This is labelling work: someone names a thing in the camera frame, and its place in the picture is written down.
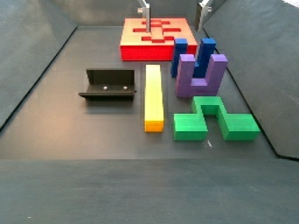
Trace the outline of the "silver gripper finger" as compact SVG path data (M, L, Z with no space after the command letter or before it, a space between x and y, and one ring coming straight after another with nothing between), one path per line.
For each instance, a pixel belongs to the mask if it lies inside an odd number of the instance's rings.
M211 3L213 3L213 0L202 0L202 2L198 4L198 6L199 6L198 30L202 29L205 18L209 15L209 13L211 12Z
M138 8L138 13L143 15L146 19L146 32L151 31L151 5L146 0L138 0L141 7Z

